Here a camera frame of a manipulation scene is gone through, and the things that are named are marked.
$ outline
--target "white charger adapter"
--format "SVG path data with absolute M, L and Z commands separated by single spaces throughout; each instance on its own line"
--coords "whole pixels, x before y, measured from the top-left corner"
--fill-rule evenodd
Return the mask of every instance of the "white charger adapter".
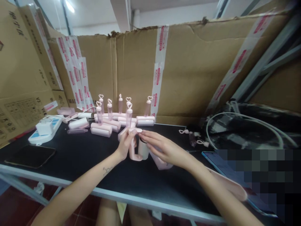
M 36 124 L 36 129 L 39 135 L 50 135 L 53 134 L 53 126 L 50 119 L 42 119 L 38 124 Z

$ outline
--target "blue phone case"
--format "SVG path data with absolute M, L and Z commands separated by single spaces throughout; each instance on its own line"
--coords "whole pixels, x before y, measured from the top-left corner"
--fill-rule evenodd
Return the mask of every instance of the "blue phone case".
M 214 162 L 212 162 L 207 156 L 206 156 L 206 152 L 209 152 L 209 151 L 203 151 L 202 152 L 202 155 L 205 157 L 205 159 L 208 160 L 208 162 L 210 162 L 211 165 L 213 165 L 213 167 L 216 169 L 216 171 L 218 171 L 221 175 L 227 177 L 215 164 Z M 265 213 L 263 212 L 261 209 L 259 209 L 250 199 L 247 200 L 247 202 L 257 211 L 259 212 L 260 214 L 264 215 L 264 216 L 268 216 L 268 217 L 275 217 L 277 218 L 277 215 L 275 214 L 270 214 L 270 213 Z

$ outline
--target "ceiling light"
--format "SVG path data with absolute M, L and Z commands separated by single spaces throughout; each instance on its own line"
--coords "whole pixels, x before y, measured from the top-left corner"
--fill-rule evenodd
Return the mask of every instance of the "ceiling light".
M 73 8 L 72 5 L 70 4 L 70 2 L 68 2 L 67 0 L 66 0 L 66 5 L 67 5 L 67 8 L 68 8 L 72 13 L 75 12 L 75 11 L 74 11 L 74 8 Z

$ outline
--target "finger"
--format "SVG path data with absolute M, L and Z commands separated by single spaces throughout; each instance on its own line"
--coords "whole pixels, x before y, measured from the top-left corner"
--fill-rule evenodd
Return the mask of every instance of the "finger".
M 144 136 L 141 133 L 139 133 L 139 137 L 141 137 L 141 139 L 144 140 L 145 142 L 150 143 L 151 145 L 155 145 L 155 146 L 158 146 L 159 148 L 161 148 L 161 141 L 158 141 L 156 139 Z
M 124 143 L 130 144 L 131 140 L 135 137 L 137 130 L 133 130 L 128 137 L 125 139 Z
M 128 130 L 129 129 L 127 128 L 126 131 L 121 135 L 120 142 L 125 141 L 125 139 L 128 137 L 128 134 L 129 134 Z
M 159 152 L 157 149 L 154 148 L 154 146 L 152 146 L 151 144 L 147 143 L 146 146 L 150 149 L 150 151 L 158 156 L 160 159 L 162 159 L 164 161 L 165 159 L 165 155 L 162 152 Z
M 148 131 L 148 130 L 143 130 L 142 134 L 144 136 L 147 136 L 147 137 L 150 137 L 150 138 L 153 138 L 153 139 L 156 139 L 156 140 L 160 140 L 160 141 L 165 138 L 164 136 L 162 136 L 162 135 L 160 135 L 156 132 Z

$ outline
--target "red tile floor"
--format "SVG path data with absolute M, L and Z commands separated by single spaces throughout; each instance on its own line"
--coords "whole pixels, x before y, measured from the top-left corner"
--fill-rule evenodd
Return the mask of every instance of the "red tile floor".
M 34 188 L 36 181 L 20 178 L 29 187 Z M 45 184 L 43 197 L 50 200 L 56 186 Z M 89 195 L 76 211 L 65 222 L 65 226 L 94 226 L 97 218 L 98 207 L 101 198 Z M 0 225 L 1 226 L 30 226 L 35 216 L 44 208 L 43 205 L 32 200 L 27 195 L 13 187 L 9 187 L 0 196 Z M 151 217 L 154 226 L 190 226 L 189 220 L 162 214 L 162 221 Z M 126 210 L 124 226 L 130 226 L 130 218 Z

